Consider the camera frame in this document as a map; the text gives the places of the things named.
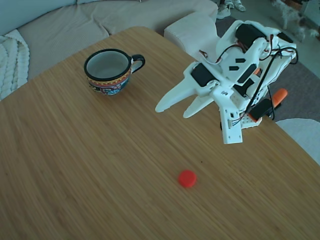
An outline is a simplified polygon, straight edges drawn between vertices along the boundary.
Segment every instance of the ceramic mug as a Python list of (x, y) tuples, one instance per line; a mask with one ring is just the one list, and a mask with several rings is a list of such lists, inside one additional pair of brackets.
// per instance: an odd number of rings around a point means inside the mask
[(97, 51), (85, 61), (84, 72), (89, 85), (96, 92), (112, 96), (119, 93), (128, 83), (131, 74), (146, 63), (144, 56), (129, 56), (119, 49)]

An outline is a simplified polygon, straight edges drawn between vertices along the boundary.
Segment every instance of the white dog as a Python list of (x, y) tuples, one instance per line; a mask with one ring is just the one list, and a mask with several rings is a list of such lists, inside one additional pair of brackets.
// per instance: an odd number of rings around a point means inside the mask
[[(288, 29), (288, 23), (292, 22), (293, 34), (302, 42), (306, 38), (306, 18), (293, 7), (288, 6), (281, 0), (270, 0), (272, 5), (281, 11), (283, 19), (283, 29)], [(309, 29), (309, 34), (311, 37), (319, 36), (317, 30)]]

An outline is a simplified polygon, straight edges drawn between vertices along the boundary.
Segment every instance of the red ball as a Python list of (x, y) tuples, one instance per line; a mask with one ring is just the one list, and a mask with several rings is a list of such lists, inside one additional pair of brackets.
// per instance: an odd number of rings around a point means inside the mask
[(185, 188), (191, 188), (193, 185), (195, 185), (197, 180), (197, 175), (190, 170), (184, 170), (180, 173), (178, 181), (181, 184), (181, 186)]

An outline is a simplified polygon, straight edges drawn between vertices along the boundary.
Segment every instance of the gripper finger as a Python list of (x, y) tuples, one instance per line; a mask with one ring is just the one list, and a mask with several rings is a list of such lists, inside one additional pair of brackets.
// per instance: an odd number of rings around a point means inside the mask
[(185, 119), (190, 118), (191, 116), (195, 115), (197, 112), (199, 112), (201, 109), (208, 106), (210, 103), (212, 103), (214, 99), (212, 96), (197, 96), (191, 105), (185, 110), (183, 117)]
[(155, 107), (157, 113), (163, 112), (172, 105), (186, 99), (187, 97), (196, 94), (194, 88), (194, 80), (185, 78), (178, 85), (167, 92)]

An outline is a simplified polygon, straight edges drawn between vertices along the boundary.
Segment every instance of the couch cushion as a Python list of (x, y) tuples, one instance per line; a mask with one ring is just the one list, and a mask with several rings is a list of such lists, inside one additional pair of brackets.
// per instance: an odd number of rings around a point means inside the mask
[(93, 16), (110, 34), (133, 26), (143, 26), (163, 34), (173, 22), (193, 13), (214, 15), (218, 7), (211, 0), (107, 0), (81, 4), (87, 16)]
[(92, 2), (97, 2), (97, 1), (108, 1), (108, 0), (76, 0), (76, 4), (88, 4), (88, 3), (92, 3)]
[(49, 12), (18, 30), (30, 49), (28, 79), (109, 36), (76, 5)]
[(0, 0), (0, 36), (76, 0)]

